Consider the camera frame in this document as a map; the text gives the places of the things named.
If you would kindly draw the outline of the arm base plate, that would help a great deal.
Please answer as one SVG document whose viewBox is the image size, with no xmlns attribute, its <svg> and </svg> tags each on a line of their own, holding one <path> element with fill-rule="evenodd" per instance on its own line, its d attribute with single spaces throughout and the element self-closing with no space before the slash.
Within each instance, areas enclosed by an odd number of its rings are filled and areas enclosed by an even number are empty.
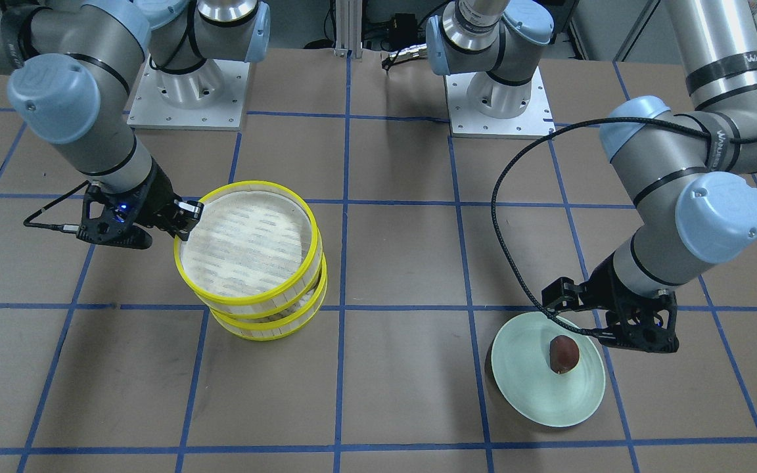
<svg viewBox="0 0 757 473">
<path fill-rule="evenodd" d="M 538 139 L 555 131 L 541 70 L 520 86 L 487 73 L 444 77 L 451 134 L 460 138 Z"/>
<path fill-rule="evenodd" d="M 207 60 L 196 71 L 174 75 L 145 65 L 131 96 L 128 126 L 174 131 L 240 131 L 250 64 Z"/>
</svg>

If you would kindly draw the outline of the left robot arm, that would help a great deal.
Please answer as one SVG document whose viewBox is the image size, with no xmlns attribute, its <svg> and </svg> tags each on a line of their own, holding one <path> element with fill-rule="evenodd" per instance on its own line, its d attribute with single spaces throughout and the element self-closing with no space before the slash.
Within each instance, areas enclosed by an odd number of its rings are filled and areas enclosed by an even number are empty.
<svg viewBox="0 0 757 473">
<path fill-rule="evenodd" d="M 757 29 L 747 1 L 667 1 L 694 111 L 674 114 L 655 96 L 628 100 L 603 120 L 540 137 L 511 159 L 493 186 L 493 230 L 530 302 L 560 327 L 566 311 L 606 309 L 608 327 L 573 333 L 604 346 L 675 353 L 675 290 L 733 260 L 757 240 Z M 553 19 L 534 1 L 449 1 L 427 19 L 428 60 L 436 75 L 474 73 L 475 107 L 512 118 L 529 99 Z M 642 227 L 576 284 L 562 277 L 530 293 L 503 240 L 497 194 L 529 150 L 582 127 L 599 137 Z"/>
</svg>

